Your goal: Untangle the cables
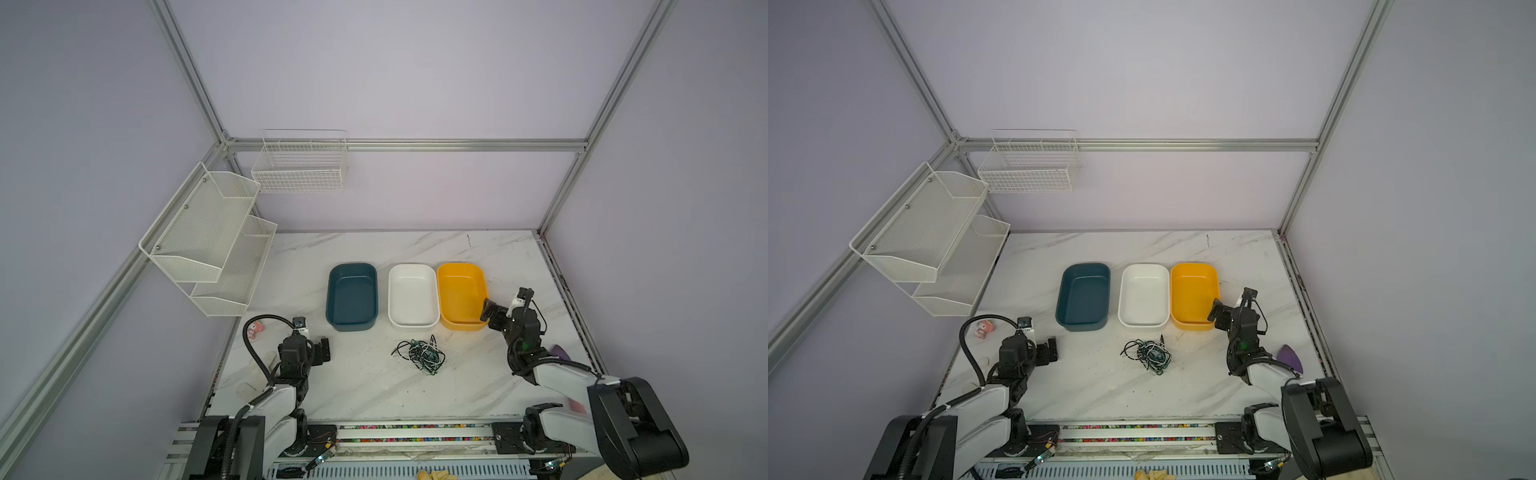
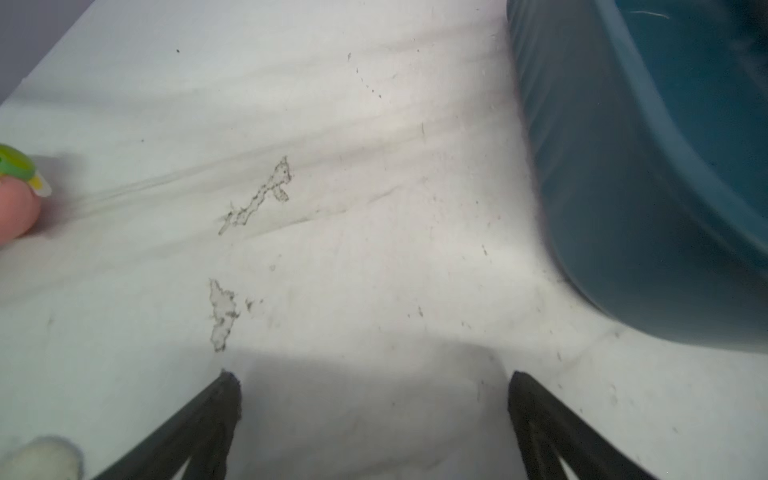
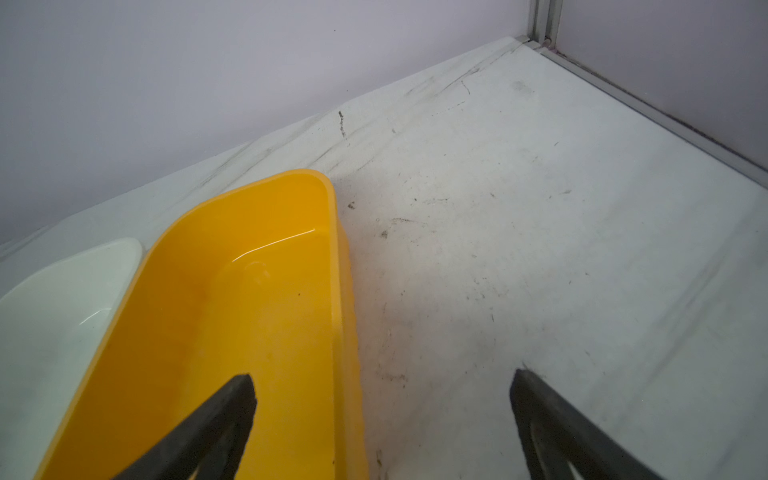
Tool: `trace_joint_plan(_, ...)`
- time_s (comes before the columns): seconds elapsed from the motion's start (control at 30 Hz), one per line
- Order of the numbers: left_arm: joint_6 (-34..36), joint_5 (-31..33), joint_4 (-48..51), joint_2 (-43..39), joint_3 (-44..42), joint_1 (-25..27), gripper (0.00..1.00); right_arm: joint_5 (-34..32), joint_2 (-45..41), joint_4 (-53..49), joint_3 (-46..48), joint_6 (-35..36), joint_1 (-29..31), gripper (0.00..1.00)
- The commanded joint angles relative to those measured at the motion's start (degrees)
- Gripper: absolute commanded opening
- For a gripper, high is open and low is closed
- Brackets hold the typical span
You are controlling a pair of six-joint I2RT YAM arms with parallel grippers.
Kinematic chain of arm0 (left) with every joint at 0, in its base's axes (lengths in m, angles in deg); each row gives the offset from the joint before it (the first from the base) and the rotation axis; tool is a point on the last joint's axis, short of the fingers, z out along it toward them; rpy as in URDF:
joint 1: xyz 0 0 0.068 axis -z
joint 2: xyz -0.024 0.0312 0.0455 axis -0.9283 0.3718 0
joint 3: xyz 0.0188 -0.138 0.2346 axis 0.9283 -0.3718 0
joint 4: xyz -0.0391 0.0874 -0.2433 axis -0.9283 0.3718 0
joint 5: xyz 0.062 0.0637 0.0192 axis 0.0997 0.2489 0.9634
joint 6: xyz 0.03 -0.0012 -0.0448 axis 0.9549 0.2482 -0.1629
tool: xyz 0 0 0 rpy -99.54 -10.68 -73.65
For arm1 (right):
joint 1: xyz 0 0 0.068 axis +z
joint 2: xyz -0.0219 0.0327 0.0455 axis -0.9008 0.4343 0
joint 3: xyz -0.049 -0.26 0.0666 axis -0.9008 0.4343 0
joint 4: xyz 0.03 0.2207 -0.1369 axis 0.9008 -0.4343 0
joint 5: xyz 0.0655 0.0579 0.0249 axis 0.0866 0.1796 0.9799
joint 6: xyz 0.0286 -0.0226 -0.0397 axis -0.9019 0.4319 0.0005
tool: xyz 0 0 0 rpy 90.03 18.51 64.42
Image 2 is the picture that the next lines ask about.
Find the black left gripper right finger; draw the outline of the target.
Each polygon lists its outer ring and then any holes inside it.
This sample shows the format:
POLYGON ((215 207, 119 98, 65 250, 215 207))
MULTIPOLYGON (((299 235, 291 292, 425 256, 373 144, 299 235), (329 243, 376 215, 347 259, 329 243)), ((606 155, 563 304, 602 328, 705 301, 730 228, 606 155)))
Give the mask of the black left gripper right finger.
POLYGON ((531 375, 516 371, 507 409, 530 479, 645 479, 653 475, 623 455, 531 375))

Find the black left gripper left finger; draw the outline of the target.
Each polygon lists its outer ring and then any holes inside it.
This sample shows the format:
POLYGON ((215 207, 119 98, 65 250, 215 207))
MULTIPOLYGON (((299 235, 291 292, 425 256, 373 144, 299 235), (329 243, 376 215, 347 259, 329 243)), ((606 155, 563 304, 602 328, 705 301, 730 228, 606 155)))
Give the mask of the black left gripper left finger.
POLYGON ((101 472, 99 479, 223 479, 242 392, 236 376, 222 371, 184 407, 101 472))

